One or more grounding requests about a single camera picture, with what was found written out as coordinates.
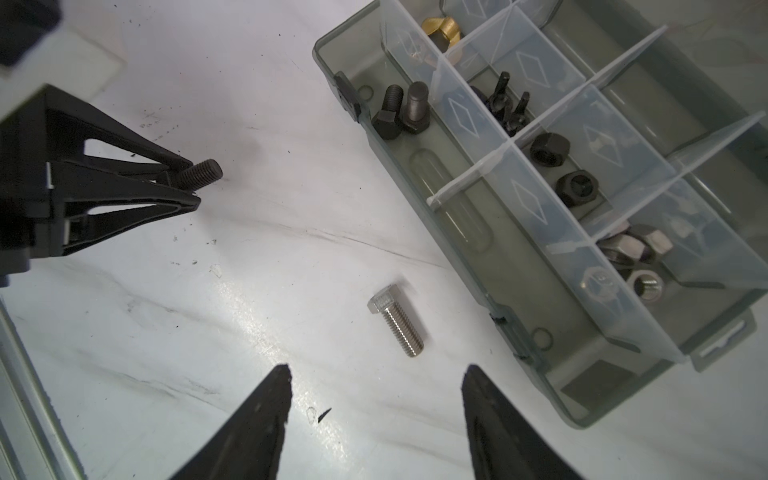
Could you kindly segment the silver cap nut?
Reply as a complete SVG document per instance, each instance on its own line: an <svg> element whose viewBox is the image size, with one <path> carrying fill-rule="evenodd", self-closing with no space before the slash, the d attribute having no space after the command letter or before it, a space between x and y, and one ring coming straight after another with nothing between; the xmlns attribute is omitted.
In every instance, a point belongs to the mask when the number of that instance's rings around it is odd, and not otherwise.
<svg viewBox="0 0 768 480"><path fill-rule="evenodd" d="M627 233L646 245L648 258L662 258L674 248L670 238L662 230L653 226L635 224Z"/></svg>
<svg viewBox="0 0 768 480"><path fill-rule="evenodd" d="M603 255L622 268L633 268L647 256L647 247L639 239L619 234L597 243Z"/></svg>
<svg viewBox="0 0 768 480"><path fill-rule="evenodd" d="M645 304L655 303L664 295L664 280L653 270L633 270L627 276L626 283Z"/></svg>

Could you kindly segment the black hex nut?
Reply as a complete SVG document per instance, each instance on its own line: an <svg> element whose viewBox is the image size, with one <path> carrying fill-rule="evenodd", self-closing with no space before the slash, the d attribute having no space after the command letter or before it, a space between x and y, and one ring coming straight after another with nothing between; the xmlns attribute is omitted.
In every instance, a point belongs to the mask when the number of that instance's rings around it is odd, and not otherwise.
<svg viewBox="0 0 768 480"><path fill-rule="evenodd" d="M547 132L536 136L530 146L531 160L546 168L561 166L570 152L571 143L563 135Z"/></svg>
<svg viewBox="0 0 768 480"><path fill-rule="evenodd" d="M555 184L555 193L568 208L595 200L598 192L599 181L586 170L575 170L563 175Z"/></svg>

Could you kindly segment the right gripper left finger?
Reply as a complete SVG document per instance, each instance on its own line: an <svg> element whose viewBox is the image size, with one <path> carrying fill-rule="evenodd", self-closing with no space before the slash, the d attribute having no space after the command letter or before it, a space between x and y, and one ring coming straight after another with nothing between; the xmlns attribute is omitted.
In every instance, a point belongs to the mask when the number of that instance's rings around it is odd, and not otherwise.
<svg viewBox="0 0 768 480"><path fill-rule="evenodd" d="M291 371L279 364L173 477L275 479L291 403Z"/></svg>

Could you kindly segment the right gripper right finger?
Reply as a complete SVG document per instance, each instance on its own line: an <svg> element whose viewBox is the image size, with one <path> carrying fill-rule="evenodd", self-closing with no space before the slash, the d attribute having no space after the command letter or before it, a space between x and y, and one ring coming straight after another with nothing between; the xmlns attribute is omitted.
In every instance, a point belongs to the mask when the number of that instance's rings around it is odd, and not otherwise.
<svg viewBox="0 0 768 480"><path fill-rule="evenodd" d="M477 479L578 479L477 365L468 366L461 393Z"/></svg>

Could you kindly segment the silver hex bolt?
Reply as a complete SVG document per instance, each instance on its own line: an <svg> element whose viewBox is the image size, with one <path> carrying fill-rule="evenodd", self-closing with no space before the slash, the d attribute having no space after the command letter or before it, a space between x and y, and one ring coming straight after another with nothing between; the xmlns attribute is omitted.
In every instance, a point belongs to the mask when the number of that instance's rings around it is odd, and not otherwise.
<svg viewBox="0 0 768 480"><path fill-rule="evenodd" d="M372 314L382 316L403 352L415 358L422 353L424 343L397 296L397 286L388 285L370 298L367 307Z"/></svg>

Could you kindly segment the black hex bolt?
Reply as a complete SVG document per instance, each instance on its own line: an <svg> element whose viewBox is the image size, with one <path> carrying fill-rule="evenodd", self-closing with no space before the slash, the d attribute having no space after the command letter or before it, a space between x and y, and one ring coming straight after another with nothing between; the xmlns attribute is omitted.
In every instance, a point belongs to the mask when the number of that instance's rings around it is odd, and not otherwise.
<svg viewBox="0 0 768 480"><path fill-rule="evenodd" d="M223 170L214 159L207 159L175 174L171 180L179 190L196 192L223 178Z"/></svg>
<svg viewBox="0 0 768 480"><path fill-rule="evenodd" d="M381 109L372 118L372 126L383 140L394 140L403 130L400 120L403 96L404 91L399 85L389 85L384 93Z"/></svg>
<svg viewBox="0 0 768 480"><path fill-rule="evenodd" d="M431 116L428 99L429 88L426 83L416 81L409 86L405 103L401 109L403 129L408 133L419 134L430 126Z"/></svg>

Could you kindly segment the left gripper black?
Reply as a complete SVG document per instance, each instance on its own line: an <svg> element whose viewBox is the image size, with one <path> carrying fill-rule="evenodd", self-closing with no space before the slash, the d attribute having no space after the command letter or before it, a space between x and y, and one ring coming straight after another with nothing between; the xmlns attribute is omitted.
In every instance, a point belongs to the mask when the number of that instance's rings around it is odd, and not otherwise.
<svg viewBox="0 0 768 480"><path fill-rule="evenodd" d="M146 163L85 153L95 140ZM170 199L55 203L57 176L77 180L193 186L195 165L91 104L51 85L1 122L1 286L37 258L67 256L134 228L194 212L191 194Z"/></svg>

